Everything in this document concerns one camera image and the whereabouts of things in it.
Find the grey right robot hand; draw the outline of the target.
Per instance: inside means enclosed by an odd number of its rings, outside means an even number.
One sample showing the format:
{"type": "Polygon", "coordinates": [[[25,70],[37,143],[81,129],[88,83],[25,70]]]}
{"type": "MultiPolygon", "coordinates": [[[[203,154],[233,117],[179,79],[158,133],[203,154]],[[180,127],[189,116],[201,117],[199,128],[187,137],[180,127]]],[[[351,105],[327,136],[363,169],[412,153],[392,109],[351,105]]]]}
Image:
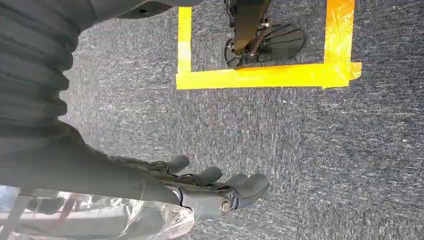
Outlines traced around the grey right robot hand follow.
{"type": "Polygon", "coordinates": [[[179,175],[188,164],[183,155],[152,163],[106,155],[61,121],[53,126],[0,126],[0,183],[26,192],[55,190],[155,201],[211,218],[224,200],[229,201],[230,211],[245,208],[270,185],[260,173],[236,174],[220,182],[222,173],[216,167],[179,175]]]}

